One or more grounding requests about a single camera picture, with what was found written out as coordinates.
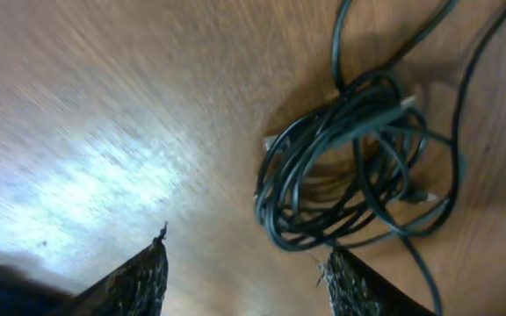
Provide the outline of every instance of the cable bundle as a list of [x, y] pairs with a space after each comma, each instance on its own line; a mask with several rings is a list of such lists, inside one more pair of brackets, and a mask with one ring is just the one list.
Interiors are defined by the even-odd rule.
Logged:
[[[409, 237], [431, 235], [452, 213], [464, 172], [458, 147], [460, 113], [475, 66], [487, 43], [506, 19], [506, 8], [476, 47], [466, 67], [452, 117], [450, 138], [430, 131], [423, 115], [407, 106], [405, 90], [393, 68], [440, 24], [457, 2], [447, 1], [382, 67], [345, 83], [341, 72], [340, 40], [351, 0], [343, 1], [331, 44], [331, 72], [339, 95], [331, 103], [293, 122], [274, 140], [259, 170], [255, 206], [259, 223], [280, 248], [288, 251], [306, 250], [321, 244], [354, 248], [399, 237], [422, 271], [438, 315], [442, 314], [440, 294]], [[378, 147], [366, 153], [362, 144], [369, 137]], [[411, 198], [415, 193], [409, 171], [419, 161], [428, 140], [439, 142], [450, 150], [451, 188], [423, 215], [399, 224], [387, 205]], [[318, 158], [331, 148], [347, 143], [352, 147], [355, 171], [345, 179], [349, 184], [344, 194], [330, 207], [302, 205], [302, 184]], [[282, 154], [276, 162], [279, 152]], [[362, 196], [364, 200], [347, 206], [356, 196]], [[353, 244], [337, 241], [363, 229], [376, 218], [385, 223], [390, 232]]]

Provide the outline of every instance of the power cord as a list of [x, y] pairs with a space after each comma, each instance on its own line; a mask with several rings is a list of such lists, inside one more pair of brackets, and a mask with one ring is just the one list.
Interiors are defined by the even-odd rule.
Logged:
[[[466, 67], [452, 116], [451, 137], [446, 138], [430, 131], [424, 116], [410, 106], [393, 68], [440, 24], [458, 0], [446, 1], [438, 13], [383, 66], [346, 84], [341, 70], [340, 42], [351, 2], [343, 0], [331, 43], [331, 73], [339, 95], [329, 104], [293, 122], [271, 144], [258, 174], [256, 217], [272, 240], [288, 251], [307, 250], [321, 244], [356, 248], [399, 237], [429, 285], [435, 313], [442, 315], [438, 288], [409, 238], [431, 235], [452, 213], [465, 171], [458, 146], [460, 113], [481, 54], [506, 20], [506, 8], [489, 27]], [[379, 146], [371, 153], [364, 153], [361, 145], [368, 137]], [[447, 195], [423, 215], [409, 223], [398, 224], [387, 205], [398, 200], [412, 200], [416, 188], [411, 183], [409, 170], [421, 158], [428, 140], [450, 149], [452, 186]], [[350, 182], [344, 194], [330, 207], [300, 205], [302, 184], [318, 157], [346, 143], [352, 145], [356, 171], [349, 175], [347, 180]], [[276, 153], [282, 154], [273, 163]], [[360, 194], [364, 197], [362, 202], [346, 206]], [[337, 241], [363, 229], [376, 218], [384, 222], [390, 232], [351, 244]]]

